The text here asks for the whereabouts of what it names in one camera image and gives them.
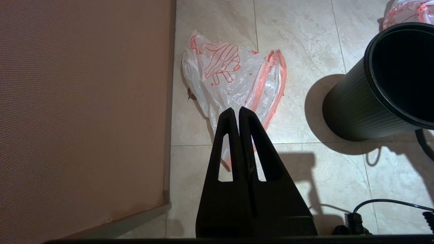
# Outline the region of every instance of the plastic bag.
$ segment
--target plastic bag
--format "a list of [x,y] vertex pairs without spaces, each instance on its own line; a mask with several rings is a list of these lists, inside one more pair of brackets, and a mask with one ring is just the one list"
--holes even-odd
[[[182,69],[214,135],[219,115],[231,107],[236,113],[242,106],[254,111],[267,129],[286,84],[286,63],[280,50],[264,57],[230,43],[212,43],[197,30],[184,51]],[[221,158],[232,169],[226,137]]]
[[383,30],[404,22],[434,24],[434,0],[396,0],[384,17]]

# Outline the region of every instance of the black cable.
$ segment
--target black cable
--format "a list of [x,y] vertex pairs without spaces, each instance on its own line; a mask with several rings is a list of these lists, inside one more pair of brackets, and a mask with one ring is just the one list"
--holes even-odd
[[432,209],[432,208],[428,208],[428,207],[424,207],[424,206],[419,206],[417,204],[408,203],[408,202],[405,202],[405,201],[397,201],[397,200],[391,200],[391,199],[371,199],[371,200],[364,201],[361,204],[357,205],[357,207],[355,207],[353,213],[356,213],[357,210],[359,208],[361,208],[363,205],[366,205],[366,204],[372,203],[372,202],[392,202],[392,203],[402,204],[402,205],[406,205],[406,206],[410,206],[410,207],[414,207],[414,208],[420,208],[420,209],[424,209],[424,210],[428,210],[428,211],[434,212],[434,209]]
[[422,150],[427,154],[429,158],[431,158],[432,161],[434,161],[434,151],[428,144],[423,129],[416,130],[416,138],[418,139],[418,143],[419,145],[421,145]]

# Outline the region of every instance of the tile floor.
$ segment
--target tile floor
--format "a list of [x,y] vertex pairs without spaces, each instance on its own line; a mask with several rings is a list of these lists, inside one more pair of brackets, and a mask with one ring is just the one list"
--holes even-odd
[[[335,136],[322,119],[325,94],[363,56],[389,0],[178,0],[173,79],[171,201],[166,237],[195,237],[196,213],[211,152],[206,119],[188,99],[181,55],[194,29],[267,54],[281,49],[285,95],[267,133],[311,207],[320,234],[371,198],[433,207],[434,163],[413,133],[370,142]],[[220,171],[223,178],[230,173]],[[360,210],[374,234],[430,233],[420,210],[376,203]]]

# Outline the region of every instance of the black trash can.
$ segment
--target black trash can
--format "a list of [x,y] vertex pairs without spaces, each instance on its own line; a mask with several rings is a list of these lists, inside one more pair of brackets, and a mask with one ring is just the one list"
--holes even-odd
[[434,129],[434,26],[403,23],[379,33],[322,103],[329,128],[364,141]]

